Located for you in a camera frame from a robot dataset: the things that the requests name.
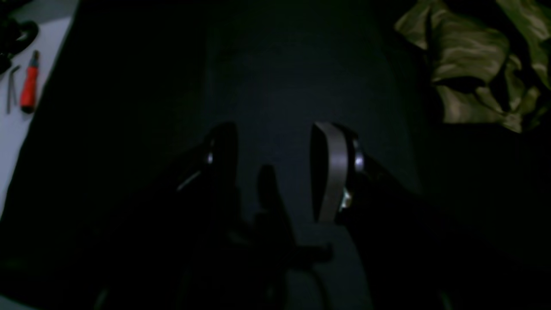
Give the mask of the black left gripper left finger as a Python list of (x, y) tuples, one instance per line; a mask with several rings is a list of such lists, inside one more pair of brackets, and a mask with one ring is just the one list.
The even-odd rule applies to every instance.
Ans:
[(274, 234), (241, 220), (227, 122), (118, 204), (94, 248), (88, 310), (283, 310)]

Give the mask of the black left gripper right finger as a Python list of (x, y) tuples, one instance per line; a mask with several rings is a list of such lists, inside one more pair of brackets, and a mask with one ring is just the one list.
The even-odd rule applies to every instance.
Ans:
[(310, 138), (318, 223), (347, 229), (376, 310), (548, 310), (550, 270), (522, 264), (407, 190), (350, 128)]

